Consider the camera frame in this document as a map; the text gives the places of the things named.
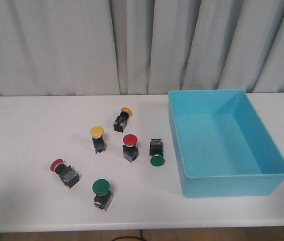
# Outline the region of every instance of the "blue plastic bin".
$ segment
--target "blue plastic bin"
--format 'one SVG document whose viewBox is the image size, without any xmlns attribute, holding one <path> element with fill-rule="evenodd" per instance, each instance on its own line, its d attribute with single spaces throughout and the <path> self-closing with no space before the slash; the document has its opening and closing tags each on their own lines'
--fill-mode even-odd
<svg viewBox="0 0 284 241">
<path fill-rule="evenodd" d="M 269 195 L 284 158 L 239 89 L 169 92 L 169 120 L 186 197 Z"/>
</svg>

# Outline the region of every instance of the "black cable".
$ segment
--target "black cable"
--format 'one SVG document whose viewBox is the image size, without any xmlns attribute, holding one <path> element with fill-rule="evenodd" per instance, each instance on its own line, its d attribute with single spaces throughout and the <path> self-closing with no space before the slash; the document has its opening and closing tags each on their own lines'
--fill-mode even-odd
<svg viewBox="0 0 284 241">
<path fill-rule="evenodd" d="M 115 239 L 112 239 L 111 241 L 116 241 L 116 240 L 119 240 L 119 239 L 126 239 L 126 238 L 137 239 L 137 240 L 141 240 L 141 241 L 147 241 L 147 240 L 145 240 L 145 238 L 143 237 L 143 229 L 140 229 L 140 236 L 141 236 L 141 237 L 135 237 L 135 236 L 121 236 L 121 237 L 116 237 Z"/>
</svg>

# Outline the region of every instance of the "floor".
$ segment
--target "floor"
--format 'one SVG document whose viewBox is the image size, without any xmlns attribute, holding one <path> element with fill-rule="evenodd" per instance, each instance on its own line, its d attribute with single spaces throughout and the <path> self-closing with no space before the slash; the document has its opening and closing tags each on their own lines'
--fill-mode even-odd
<svg viewBox="0 0 284 241">
<path fill-rule="evenodd" d="M 139 230 L 0 233 L 0 241 L 111 241 L 118 236 L 139 236 Z M 147 229 L 144 238 L 147 241 L 284 241 L 284 226 Z"/>
</svg>

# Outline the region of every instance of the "white curtain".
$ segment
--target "white curtain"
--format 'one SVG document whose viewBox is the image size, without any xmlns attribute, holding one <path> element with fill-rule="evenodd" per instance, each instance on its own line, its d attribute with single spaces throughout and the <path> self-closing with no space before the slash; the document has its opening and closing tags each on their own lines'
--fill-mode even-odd
<svg viewBox="0 0 284 241">
<path fill-rule="evenodd" d="M 284 92 L 284 0 L 0 0 L 0 95 Z"/>
</svg>

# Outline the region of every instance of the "green button cap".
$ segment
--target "green button cap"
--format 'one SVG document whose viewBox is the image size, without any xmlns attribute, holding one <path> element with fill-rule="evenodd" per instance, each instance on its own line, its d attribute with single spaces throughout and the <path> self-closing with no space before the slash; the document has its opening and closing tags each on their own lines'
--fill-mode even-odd
<svg viewBox="0 0 284 241">
<path fill-rule="evenodd" d="M 105 179 L 98 179 L 93 184 L 93 192 L 96 195 L 105 195 L 110 190 L 110 183 Z"/>
<path fill-rule="evenodd" d="M 150 162 L 153 166 L 159 167 L 164 164 L 164 158 L 161 155 L 155 155 L 151 158 Z"/>
</svg>

